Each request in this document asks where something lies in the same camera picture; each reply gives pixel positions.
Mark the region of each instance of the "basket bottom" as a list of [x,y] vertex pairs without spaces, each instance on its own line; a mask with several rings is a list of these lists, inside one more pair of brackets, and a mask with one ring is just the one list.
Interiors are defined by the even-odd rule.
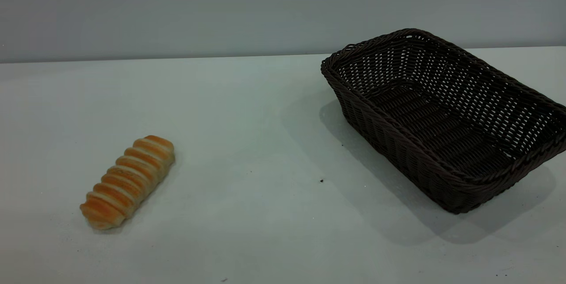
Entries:
[[410,87],[394,87],[370,100],[404,125],[443,161],[482,179],[513,159]]

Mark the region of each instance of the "bread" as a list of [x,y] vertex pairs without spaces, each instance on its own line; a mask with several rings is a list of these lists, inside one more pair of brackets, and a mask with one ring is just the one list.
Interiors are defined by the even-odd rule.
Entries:
[[131,217],[167,175],[174,151],[170,141],[153,135],[134,141],[80,205],[91,226],[106,230]]

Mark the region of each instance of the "white tabletop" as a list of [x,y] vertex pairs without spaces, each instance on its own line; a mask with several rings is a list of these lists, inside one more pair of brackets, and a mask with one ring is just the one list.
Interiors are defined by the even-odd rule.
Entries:
[[[566,47],[471,52],[566,104]],[[566,154],[446,213],[346,123],[325,57],[0,65],[0,282],[566,282]],[[79,204],[148,134],[171,173],[94,231]]]

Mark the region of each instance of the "wall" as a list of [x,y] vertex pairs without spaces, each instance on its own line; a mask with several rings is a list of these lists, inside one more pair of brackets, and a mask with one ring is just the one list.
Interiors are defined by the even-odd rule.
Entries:
[[328,53],[405,27],[566,44],[566,0],[0,0],[0,62]]

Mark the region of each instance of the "basket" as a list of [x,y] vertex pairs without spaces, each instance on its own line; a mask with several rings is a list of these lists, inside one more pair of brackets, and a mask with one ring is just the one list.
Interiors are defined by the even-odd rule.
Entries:
[[458,214],[566,149],[566,108],[467,51],[406,29],[322,62],[348,123]]

